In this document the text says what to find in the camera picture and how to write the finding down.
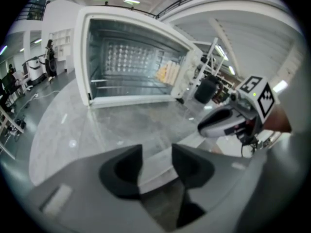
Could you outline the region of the glass oven door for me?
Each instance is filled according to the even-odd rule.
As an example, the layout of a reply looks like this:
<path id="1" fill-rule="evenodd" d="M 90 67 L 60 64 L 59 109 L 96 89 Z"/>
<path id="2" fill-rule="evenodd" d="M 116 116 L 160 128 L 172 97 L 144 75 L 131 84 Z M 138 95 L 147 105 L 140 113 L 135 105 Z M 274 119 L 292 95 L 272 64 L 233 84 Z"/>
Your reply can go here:
<path id="1" fill-rule="evenodd" d="M 194 101 L 93 109 L 89 115 L 102 150 L 142 145 L 143 166 L 138 177 L 141 194 L 177 178 L 172 165 L 173 143 L 197 147 L 203 142 L 197 124 L 204 108 Z"/>

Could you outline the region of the white oven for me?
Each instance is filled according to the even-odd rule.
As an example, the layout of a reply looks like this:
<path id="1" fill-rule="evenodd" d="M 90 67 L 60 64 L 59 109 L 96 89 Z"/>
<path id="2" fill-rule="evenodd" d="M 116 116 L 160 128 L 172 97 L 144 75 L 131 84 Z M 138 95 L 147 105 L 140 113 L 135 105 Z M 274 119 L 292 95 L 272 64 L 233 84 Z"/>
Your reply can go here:
<path id="1" fill-rule="evenodd" d="M 181 99 L 201 56 L 189 39 L 147 15 L 111 6 L 78 13 L 74 67 L 88 108 Z"/>

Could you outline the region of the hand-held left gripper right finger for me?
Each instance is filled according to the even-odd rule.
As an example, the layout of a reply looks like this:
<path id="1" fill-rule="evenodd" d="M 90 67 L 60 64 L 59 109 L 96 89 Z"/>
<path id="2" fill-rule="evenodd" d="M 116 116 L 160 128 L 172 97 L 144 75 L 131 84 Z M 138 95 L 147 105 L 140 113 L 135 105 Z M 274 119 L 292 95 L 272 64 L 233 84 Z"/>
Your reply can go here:
<path id="1" fill-rule="evenodd" d="M 241 215 L 226 201 L 249 167 L 249 158 L 172 145 L 172 164 L 184 186 L 176 233 L 238 233 Z"/>

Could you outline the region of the person's right forearm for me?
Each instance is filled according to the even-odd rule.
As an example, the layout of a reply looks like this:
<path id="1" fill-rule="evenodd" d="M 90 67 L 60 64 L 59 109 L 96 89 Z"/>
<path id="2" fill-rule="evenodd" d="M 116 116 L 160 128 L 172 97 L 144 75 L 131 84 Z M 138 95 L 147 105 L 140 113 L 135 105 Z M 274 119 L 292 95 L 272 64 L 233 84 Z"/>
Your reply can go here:
<path id="1" fill-rule="evenodd" d="M 286 113 L 280 104 L 273 108 L 263 125 L 263 129 L 281 133 L 290 133 L 292 131 Z"/>

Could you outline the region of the black thermal kettle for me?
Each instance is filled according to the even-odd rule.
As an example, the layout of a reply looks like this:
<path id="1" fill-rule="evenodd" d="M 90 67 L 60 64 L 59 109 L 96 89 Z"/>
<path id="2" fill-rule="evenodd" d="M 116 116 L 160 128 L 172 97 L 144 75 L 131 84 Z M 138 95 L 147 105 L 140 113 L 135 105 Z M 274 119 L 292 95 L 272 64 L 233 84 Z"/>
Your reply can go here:
<path id="1" fill-rule="evenodd" d="M 194 98 L 202 104 L 207 104 L 211 99 L 218 98 L 224 85 L 216 76 L 209 75 L 201 81 L 194 94 Z"/>

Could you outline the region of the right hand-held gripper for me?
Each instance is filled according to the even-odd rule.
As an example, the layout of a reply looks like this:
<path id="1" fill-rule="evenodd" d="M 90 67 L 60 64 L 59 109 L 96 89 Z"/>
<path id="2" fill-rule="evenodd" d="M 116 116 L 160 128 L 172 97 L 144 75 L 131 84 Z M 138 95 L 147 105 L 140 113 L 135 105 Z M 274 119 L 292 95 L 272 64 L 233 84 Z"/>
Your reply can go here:
<path id="1" fill-rule="evenodd" d="M 221 106 L 207 114 L 198 124 L 198 132 L 203 137 L 220 137 L 233 133 L 238 125 L 235 134 L 239 140 L 254 140 L 276 102 L 267 78 L 251 75 L 230 95 L 231 106 Z"/>

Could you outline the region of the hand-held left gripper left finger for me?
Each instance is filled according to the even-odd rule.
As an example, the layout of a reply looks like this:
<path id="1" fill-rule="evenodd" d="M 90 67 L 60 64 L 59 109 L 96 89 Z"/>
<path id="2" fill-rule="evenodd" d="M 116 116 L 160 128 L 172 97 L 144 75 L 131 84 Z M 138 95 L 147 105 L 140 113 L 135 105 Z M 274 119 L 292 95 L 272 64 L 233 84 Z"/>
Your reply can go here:
<path id="1" fill-rule="evenodd" d="M 140 203 L 142 145 L 76 160 L 33 189 L 33 205 L 66 233 L 160 233 Z"/>

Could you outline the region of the white wall shelf unit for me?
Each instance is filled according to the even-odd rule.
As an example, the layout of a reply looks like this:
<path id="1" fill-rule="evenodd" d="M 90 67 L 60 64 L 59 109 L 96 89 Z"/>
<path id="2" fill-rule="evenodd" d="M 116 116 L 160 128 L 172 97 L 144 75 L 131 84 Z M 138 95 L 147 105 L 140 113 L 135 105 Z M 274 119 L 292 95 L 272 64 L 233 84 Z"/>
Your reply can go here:
<path id="1" fill-rule="evenodd" d="M 52 40 L 58 75 L 72 68 L 72 35 L 72 29 L 64 29 L 49 34 L 49 39 Z"/>

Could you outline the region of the white display shelf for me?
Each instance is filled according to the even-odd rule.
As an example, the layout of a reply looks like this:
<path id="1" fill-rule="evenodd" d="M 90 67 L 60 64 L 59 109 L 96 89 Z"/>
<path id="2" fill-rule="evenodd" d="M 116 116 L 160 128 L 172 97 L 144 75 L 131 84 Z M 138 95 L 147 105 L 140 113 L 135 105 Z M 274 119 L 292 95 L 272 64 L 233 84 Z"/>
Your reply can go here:
<path id="1" fill-rule="evenodd" d="M 237 84 L 234 76 L 228 74 L 229 67 L 224 65 L 224 61 L 227 61 L 228 57 L 218 44 L 218 38 L 214 38 L 211 43 L 194 41 L 194 44 L 203 52 L 200 62 L 194 72 L 192 82 L 194 85 L 194 94 L 201 84 L 201 81 L 207 76 L 213 75 L 222 82 L 224 87 L 219 97 L 213 98 L 210 101 L 216 104 L 222 103 L 229 97 Z"/>

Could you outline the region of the black balcony railing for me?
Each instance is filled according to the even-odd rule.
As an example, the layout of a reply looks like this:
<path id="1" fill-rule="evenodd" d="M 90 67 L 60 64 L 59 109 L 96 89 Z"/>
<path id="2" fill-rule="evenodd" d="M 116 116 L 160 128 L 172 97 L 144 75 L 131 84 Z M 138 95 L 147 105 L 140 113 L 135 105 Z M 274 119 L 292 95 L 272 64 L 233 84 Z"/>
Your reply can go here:
<path id="1" fill-rule="evenodd" d="M 193 1 L 193 0 L 177 0 L 157 14 L 153 14 L 153 13 L 141 10 L 141 9 L 136 9 L 134 7 L 126 7 L 126 6 L 120 6 L 120 5 L 116 5 L 115 7 L 127 9 L 130 11 L 139 12 L 139 13 L 144 14 L 146 16 L 149 16 L 151 18 L 159 19 L 162 16 L 164 16 L 165 14 L 167 14 L 168 12 L 172 11 L 173 9 L 176 9 L 176 8 L 180 7 L 181 5 L 184 5 L 190 1 Z M 20 11 L 19 15 L 16 18 L 16 21 L 20 21 L 20 20 L 42 21 L 43 17 L 44 17 L 45 9 L 46 9 L 45 5 L 40 5 L 37 2 L 28 2 L 24 6 L 24 8 Z"/>

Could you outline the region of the grey marble table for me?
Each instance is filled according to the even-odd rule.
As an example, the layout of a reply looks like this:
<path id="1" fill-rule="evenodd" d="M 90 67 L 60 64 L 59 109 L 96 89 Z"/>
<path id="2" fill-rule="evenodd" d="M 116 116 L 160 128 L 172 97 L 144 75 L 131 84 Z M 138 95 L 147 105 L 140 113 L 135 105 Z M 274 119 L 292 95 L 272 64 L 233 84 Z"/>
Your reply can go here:
<path id="1" fill-rule="evenodd" d="M 211 106 L 203 108 L 206 115 Z M 52 100 L 39 122 L 31 146 L 29 175 L 34 185 L 41 184 L 75 160 L 109 151 L 101 149 L 90 110 L 93 109 L 81 101 L 76 81 L 66 85 Z M 202 139 L 203 142 L 194 148 L 212 150 L 216 140 Z"/>

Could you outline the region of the white grey wheeled machine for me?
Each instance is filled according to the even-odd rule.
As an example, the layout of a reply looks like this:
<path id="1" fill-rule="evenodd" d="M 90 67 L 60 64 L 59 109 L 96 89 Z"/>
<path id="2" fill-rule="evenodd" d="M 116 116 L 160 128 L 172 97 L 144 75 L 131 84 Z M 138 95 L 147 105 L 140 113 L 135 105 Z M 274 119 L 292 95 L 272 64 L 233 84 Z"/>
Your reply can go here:
<path id="1" fill-rule="evenodd" d="M 27 79 L 27 84 L 35 86 L 47 77 L 45 69 L 44 55 L 35 56 L 23 64 L 24 77 Z"/>

